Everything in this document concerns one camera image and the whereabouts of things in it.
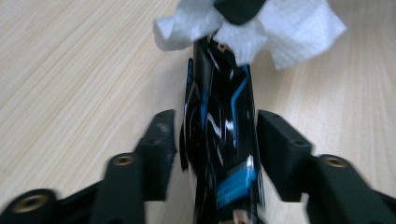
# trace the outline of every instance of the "wood grain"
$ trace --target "wood grain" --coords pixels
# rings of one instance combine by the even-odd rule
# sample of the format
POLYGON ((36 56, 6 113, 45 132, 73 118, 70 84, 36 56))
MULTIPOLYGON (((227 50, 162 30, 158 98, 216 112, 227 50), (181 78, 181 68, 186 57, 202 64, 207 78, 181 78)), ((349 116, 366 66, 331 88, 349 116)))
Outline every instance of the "wood grain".
MULTIPOLYGON (((191 49, 161 52, 154 18, 177 1, 0 1, 0 206, 37 188, 67 196, 98 181, 165 109, 181 123, 191 49)), ((348 27, 317 58, 276 71, 251 65, 255 104, 303 133, 316 154, 352 161, 396 197, 396 1, 331 1, 348 27)), ((175 160, 166 203, 148 223, 191 223, 189 179, 175 160)), ((306 223, 265 179, 270 223, 306 223)))

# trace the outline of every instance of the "blue stripe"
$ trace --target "blue stripe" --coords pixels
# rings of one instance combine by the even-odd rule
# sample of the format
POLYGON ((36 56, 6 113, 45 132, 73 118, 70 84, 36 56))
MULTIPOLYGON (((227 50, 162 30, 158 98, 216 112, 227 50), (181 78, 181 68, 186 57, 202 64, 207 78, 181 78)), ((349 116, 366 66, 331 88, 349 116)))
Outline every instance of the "blue stripe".
POLYGON ((189 67, 187 69, 187 84, 192 83, 192 60, 189 60, 189 67))
POLYGON ((245 71, 247 74, 249 74, 249 72, 248 72, 248 66, 247 66, 247 65, 242 66, 242 69, 244 69, 244 71, 245 71))
POLYGON ((221 208, 238 199, 247 197, 252 182, 256 178, 256 171, 244 167, 224 180, 218 187, 218 207, 221 208))
POLYGON ((231 98, 231 110, 233 112, 233 140, 234 140, 234 146, 237 147, 237 130, 236 130, 236 111, 235 111, 235 102, 236 99, 239 97, 241 94, 242 90, 245 88, 245 86, 248 84, 248 73, 247 77, 245 80, 242 82, 242 84, 238 87, 236 92, 233 94, 233 97, 231 98))
POLYGON ((207 108, 207 93, 205 90, 202 92, 202 102, 201 102, 201 129, 204 130, 205 125, 205 115, 207 108))

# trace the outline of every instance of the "tissue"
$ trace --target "tissue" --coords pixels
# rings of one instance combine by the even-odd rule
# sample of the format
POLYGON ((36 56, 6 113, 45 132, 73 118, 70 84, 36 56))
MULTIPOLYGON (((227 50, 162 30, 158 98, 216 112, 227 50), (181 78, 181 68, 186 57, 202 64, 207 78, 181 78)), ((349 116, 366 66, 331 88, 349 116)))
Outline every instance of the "tissue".
POLYGON ((157 46, 184 49, 216 32, 213 39, 233 50, 238 65, 252 63, 260 50, 269 50, 276 69, 283 69, 327 50, 346 29, 326 0, 267 0, 243 25, 227 22, 213 2, 180 0, 173 16, 154 21, 157 46))

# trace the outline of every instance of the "brass insert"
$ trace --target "brass insert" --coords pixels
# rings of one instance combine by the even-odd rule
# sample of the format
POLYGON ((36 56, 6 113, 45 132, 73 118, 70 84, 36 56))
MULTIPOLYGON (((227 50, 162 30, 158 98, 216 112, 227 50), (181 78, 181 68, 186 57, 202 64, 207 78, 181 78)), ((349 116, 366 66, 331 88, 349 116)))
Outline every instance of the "brass insert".
POLYGON ((12 211, 15 213, 26 213, 34 211, 37 208, 43 206, 48 200, 49 197, 45 194, 29 196, 19 200, 12 208, 12 211))
POLYGON ((113 163, 118 166, 129 165, 132 162, 134 162, 134 157, 132 156, 120 156, 113 161, 113 163))
POLYGON ((326 157, 324 161, 330 166, 339 167, 339 168, 347 167, 346 162, 335 157, 326 157))

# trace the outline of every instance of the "wooden table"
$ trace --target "wooden table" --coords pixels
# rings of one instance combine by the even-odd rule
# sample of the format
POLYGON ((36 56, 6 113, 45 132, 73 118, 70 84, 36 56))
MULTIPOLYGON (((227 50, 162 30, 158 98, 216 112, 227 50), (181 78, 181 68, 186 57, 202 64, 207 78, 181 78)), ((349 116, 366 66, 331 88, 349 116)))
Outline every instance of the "wooden table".
MULTIPOLYGON (((154 18, 177 1, 0 1, 0 204, 37 188, 64 197, 102 178, 165 109, 182 118, 191 48, 157 49, 154 18)), ((348 27, 321 56, 276 71, 251 65, 258 109, 276 112, 316 154, 352 161, 374 189, 396 197, 396 1, 331 1, 348 27)), ((268 179, 270 223, 305 223, 268 179)), ((167 203, 148 223, 191 223, 189 179, 175 159, 167 203)))

